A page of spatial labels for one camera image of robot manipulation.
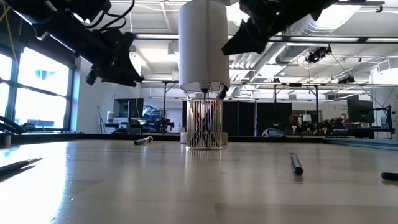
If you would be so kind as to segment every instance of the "lamp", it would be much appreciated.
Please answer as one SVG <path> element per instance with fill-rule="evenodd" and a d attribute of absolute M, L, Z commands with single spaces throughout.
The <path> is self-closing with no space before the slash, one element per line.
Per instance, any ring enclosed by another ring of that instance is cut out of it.
<path fill-rule="evenodd" d="M 303 121 L 311 122 L 311 115 L 309 115 L 309 114 L 303 115 Z"/>

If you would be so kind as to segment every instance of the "pen holder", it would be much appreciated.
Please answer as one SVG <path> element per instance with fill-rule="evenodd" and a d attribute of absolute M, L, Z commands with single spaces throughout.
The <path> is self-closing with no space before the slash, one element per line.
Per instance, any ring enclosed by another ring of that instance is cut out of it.
<path fill-rule="evenodd" d="M 201 98 L 187 102 L 187 148 L 223 148 L 223 101 Z"/>

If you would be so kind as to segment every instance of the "black partition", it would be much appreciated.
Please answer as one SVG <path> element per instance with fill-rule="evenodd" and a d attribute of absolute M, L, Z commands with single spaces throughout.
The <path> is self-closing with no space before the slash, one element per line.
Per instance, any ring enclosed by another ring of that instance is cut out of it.
<path fill-rule="evenodd" d="M 257 103 L 258 136 L 268 128 L 285 131 L 289 116 L 292 115 L 291 103 Z"/>
<path fill-rule="evenodd" d="M 187 102 L 185 100 L 182 101 L 182 126 L 187 127 Z"/>
<path fill-rule="evenodd" d="M 238 102 L 223 102 L 223 132 L 229 136 L 238 135 L 239 104 Z"/>
<path fill-rule="evenodd" d="M 255 102 L 223 102 L 223 131 L 229 136 L 254 136 Z M 292 114 L 291 103 L 257 103 L 257 135 L 268 128 L 285 131 L 285 124 Z M 182 124 L 187 125 L 187 102 L 182 106 Z"/>
<path fill-rule="evenodd" d="M 254 136 L 254 114 L 256 104 L 237 102 L 239 105 L 238 114 L 238 136 Z"/>

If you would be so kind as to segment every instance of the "window frame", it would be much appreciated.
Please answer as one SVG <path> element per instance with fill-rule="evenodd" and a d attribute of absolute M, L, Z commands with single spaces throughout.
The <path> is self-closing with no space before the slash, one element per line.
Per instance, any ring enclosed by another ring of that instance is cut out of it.
<path fill-rule="evenodd" d="M 65 115 L 64 115 L 64 119 L 63 119 L 63 128 L 46 128 L 46 130 L 48 130 L 48 131 L 69 131 L 70 130 L 70 116 L 72 113 L 73 77 L 75 76 L 75 69 L 66 65 L 69 68 L 68 87 L 67 87 L 68 90 L 67 90 L 66 96 L 59 95 L 59 94 L 53 93 L 51 91 L 42 90 L 40 88 L 23 85 L 23 84 L 18 83 L 18 69 L 19 68 L 17 66 L 20 65 L 21 53 L 22 52 L 16 50 L 16 59 L 15 59 L 14 53 L 12 52 L 11 49 L 9 49 L 3 45 L 0 45 L 0 54 L 3 54 L 12 59 L 10 80 L 2 80 L 2 83 L 9 85 L 8 103 L 7 103 L 7 108 L 6 108 L 6 118 L 8 118 L 12 121 L 15 121 L 15 113 L 16 113 L 15 107 L 16 107 L 16 100 L 17 100 L 17 91 L 18 91 L 18 88 L 25 88 L 25 89 L 28 89 L 31 91 L 35 91 L 37 93 L 42 93 L 42 94 L 50 95 L 50 96 L 60 96 L 62 98 L 65 98 L 67 101 L 67 105 L 66 105 Z M 54 58 L 51 58 L 51 59 L 58 63 L 61 63 Z"/>

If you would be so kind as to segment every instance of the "pen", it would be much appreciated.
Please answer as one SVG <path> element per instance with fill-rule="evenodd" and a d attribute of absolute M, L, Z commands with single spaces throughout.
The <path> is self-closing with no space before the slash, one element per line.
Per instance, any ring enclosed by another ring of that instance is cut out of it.
<path fill-rule="evenodd" d="M 32 163 L 35 163 L 37 161 L 42 160 L 42 158 L 36 158 L 36 159 L 28 159 L 25 161 L 20 161 L 20 162 L 16 162 L 13 164 L 9 164 L 3 167 L 0 167 L 0 176 L 9 174 L 11 172 L 17 171 L 20 168 L 23 168 L 25 166 L 31 165 Z"/>

